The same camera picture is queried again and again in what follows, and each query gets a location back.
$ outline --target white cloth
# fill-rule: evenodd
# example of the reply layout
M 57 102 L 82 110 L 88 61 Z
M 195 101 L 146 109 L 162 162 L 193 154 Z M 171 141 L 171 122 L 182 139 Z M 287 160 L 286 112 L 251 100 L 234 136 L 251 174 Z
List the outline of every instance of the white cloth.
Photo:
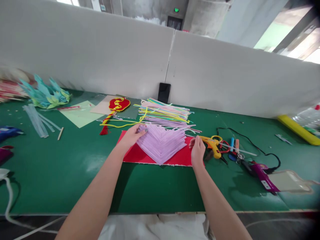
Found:
M 208 240 L 204 214 L 110 215 L 99 240 Z

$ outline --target wooden stick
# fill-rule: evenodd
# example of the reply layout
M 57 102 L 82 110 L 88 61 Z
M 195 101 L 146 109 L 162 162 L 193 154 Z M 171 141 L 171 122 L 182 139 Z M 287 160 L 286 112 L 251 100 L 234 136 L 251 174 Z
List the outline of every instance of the wooden stick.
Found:
M 64 129 L 64 127 L 61 128 L 61 131 L 60 131 L 59 137 L 58 137 L 58 141 L 60 140 L 60 137 L 61 137 L 61 134 L 62 134 L 63 129 Z

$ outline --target black phone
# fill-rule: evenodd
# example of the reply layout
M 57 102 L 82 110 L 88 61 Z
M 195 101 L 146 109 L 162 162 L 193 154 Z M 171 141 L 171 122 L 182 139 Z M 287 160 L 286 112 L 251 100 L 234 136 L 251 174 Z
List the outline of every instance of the black phone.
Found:
M 168 104 L 170 88 L 171 88 L 171 84 L 160 83 L 159 93 L 158 93 L 158 101 L 163 102 L 165 104 Z

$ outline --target red tassel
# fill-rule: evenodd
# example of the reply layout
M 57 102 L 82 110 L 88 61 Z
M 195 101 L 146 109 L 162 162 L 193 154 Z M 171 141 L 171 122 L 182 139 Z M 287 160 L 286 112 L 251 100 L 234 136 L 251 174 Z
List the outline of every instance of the red tassel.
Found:
M 108 126 L 103 126 L 100 135 L 107 135 L 108 134 Z

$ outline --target straw heart craft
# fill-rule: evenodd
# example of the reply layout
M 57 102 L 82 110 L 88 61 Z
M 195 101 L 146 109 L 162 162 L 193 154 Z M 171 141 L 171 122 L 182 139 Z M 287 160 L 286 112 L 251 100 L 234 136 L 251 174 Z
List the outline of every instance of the straw heart craft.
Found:
M 138 131 L 148 129 L 147 133 L 137 141 L 139 147 L 158 165 L 164 164 L 174 154 L 181 150 L 185 143 L 187 128 L 165 129 L 153 124 L 141 125 Z

